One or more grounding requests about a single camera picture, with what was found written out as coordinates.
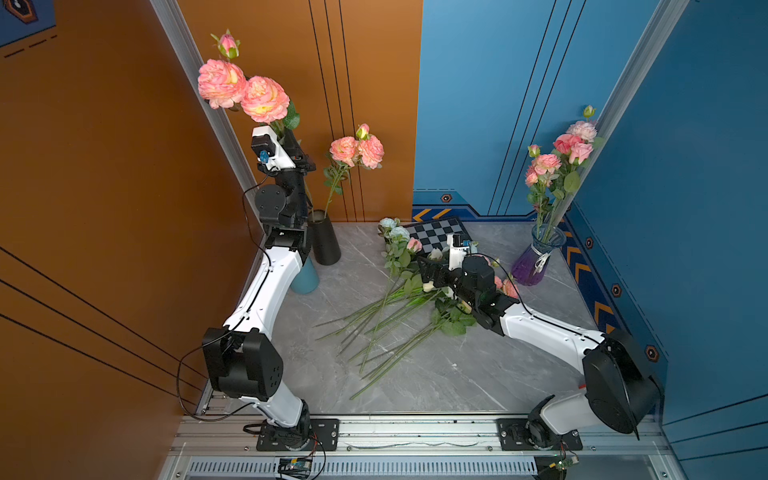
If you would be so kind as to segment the pink double bloom stem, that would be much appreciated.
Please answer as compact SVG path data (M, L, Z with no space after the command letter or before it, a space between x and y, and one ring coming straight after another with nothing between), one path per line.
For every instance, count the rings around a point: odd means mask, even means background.
M548 240L554 224L553 213L565 199L562 161L558 154L543 154L538 145L530 145L528 155L531 163L525 173L525 184L529 188L527 201L536 213L538 237Z

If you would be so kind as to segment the peach double bloom stem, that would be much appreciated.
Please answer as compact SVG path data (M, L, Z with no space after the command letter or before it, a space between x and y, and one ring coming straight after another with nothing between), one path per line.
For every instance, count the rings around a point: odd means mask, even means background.
M341 195L341 182L349 178L355 167L376 170L381 167L385 149L383 143L371 132L366 123L360 124L352 136L345 136L331 142L327 156L330 165L323 170L324 185L329 189L325 202L325 216L328 216L333 195Z

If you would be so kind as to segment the bunch of pink flowers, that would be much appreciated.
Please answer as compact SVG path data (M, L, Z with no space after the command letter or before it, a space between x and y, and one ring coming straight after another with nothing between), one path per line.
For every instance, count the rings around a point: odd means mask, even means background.
M448 264L448 250L439 248L421 232L411 231L397 218L383 218L378 235L384 241L382 255L389 272L385 295L349 315L334 319L341 326L329 336L343 335L340 353L344 353L358 337L367 339L365 346L351 358L357 362L360 378L366 384L355 392L353 400L364 395L381 381L413 350L440 332L448 337L461 337L478 324L470 304L458 299L447 287L438 287L421 273L423 264ZM429 321L404 342L376 353L382 340L422 308L429 306Z

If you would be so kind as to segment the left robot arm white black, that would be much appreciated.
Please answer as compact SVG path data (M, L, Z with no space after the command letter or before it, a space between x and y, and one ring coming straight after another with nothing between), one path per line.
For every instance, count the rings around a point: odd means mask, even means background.
M284 363L272 333L309 256L304 178L315 166L290 130L279 136L269 126L256 127L251 148L259 170L272 180L248 194L264 228L265 238L257 244L263 259L223 326L206 331L202 352L212 388L258 409L281 442L298 448L310 435L309 408L282 380Z

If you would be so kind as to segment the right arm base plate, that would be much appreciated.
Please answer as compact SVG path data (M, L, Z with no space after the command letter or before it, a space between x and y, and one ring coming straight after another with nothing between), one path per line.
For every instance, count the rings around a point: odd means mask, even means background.
M583 444L580 434L573 430L557 435L543 422L523 418L500 418L496 421L497 431L504 451L581 451Z

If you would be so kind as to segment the large peach bloom stem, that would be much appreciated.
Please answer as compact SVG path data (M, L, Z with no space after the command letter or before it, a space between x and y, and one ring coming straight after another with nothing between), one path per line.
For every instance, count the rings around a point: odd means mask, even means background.
M211 34L219 53L198 70L197 90L212 109L241 110L259 125L268 125L281 138L300 124L300 114L285 89L264 76L248 77L234 62L240 44L227 29Z

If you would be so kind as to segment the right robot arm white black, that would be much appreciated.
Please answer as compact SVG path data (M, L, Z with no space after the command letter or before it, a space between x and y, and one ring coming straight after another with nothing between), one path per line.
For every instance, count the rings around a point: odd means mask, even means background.
M582 375L578 392L550 395L529 413L519 432L532 448L554 448L595 425L637 435L639 423L661 400L661 382L627 332L585 330L526 307L497 290L493 268L478 254L457 267L426 257L417 264L424 280L467 303L478 325L555 356Z

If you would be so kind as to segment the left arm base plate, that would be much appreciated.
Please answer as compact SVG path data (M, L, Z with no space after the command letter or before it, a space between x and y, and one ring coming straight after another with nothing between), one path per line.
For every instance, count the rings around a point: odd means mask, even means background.
M338 419L310 419L296 427L260 425L256 449L259 452L310 452L313 449L335 451L339 437Z

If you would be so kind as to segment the pale pink carnation stem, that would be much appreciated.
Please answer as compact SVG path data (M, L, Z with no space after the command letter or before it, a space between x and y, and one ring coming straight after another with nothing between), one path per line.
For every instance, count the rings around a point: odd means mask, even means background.
M582 120L571 124L566 133L580 138L583 142L593 143L598 137L597 109L592 105L587 105L583 110L582 117Z

